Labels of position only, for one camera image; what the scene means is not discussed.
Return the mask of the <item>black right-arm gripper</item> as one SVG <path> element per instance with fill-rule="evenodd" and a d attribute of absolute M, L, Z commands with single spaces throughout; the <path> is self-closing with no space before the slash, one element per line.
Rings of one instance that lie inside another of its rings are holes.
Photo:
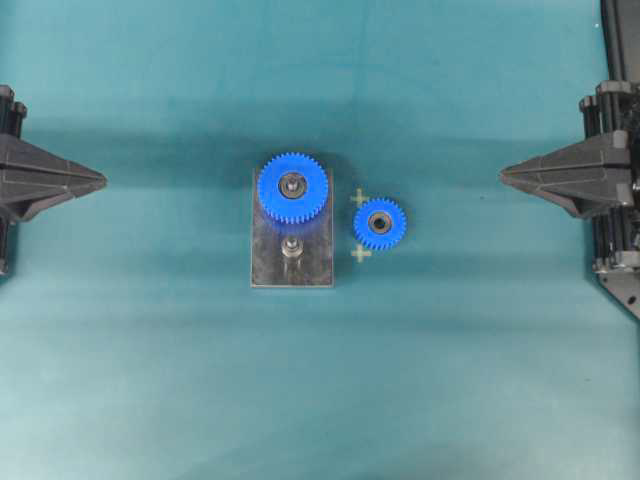
<path fill-rule="evenodd" d="M 639 85 L 629 86 L 626 93 L 603 82 L 580 101 L 586 140 L 500 172 L 507 186 L 553 203 L 572 217 L 594 217 L 596 273 L 639 268 Z M 630 170 L 608 168 L 629 166 L 629 146 Z"/>

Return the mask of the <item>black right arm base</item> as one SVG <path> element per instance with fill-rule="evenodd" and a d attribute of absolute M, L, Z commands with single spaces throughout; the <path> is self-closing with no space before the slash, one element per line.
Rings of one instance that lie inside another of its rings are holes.
<path fill-rule="evenodd" d="M 639 268 L 597 259 L 593 264 L 599 285 L 639 320 Z"/>

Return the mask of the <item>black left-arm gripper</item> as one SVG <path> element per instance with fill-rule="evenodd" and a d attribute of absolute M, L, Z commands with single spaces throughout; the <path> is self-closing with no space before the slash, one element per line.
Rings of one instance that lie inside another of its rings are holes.
<path fill-rule="evenodd" d="M 1 275 L 9 267 L 12 220 L 31 220 L 44 210 L 107 186 L 107 178 L 84 165 L 21 140 L 27 107 L 1 86 Z"/>

